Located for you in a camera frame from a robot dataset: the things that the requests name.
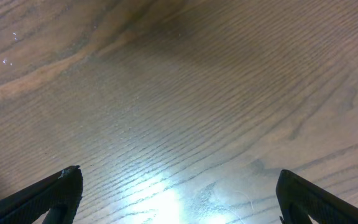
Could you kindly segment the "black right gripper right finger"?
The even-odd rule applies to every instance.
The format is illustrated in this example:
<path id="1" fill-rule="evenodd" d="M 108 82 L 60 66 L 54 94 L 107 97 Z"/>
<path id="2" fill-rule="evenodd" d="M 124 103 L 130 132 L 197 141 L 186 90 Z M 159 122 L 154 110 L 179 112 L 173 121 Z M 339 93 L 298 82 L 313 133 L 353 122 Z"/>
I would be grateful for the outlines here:
<path id="1" fill-rule="evenodd" d="M 312 221 L 325 224 L 358 224 L 358 208 L 290 170 L 280 172 L 276 196 L 284 224 Z"/>

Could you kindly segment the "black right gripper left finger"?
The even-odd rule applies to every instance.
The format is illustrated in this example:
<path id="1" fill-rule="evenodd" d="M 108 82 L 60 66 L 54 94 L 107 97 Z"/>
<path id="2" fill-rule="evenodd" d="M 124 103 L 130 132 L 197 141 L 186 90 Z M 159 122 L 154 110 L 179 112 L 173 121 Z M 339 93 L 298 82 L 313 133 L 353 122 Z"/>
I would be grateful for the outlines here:
<path id="1" fill-rule="evenodd" d="M 67 167 L 0 200 L 0 223 L 33 223 L 45 214 L 43 223 L 72 224 L 82 193 L 80 167 Z"/>

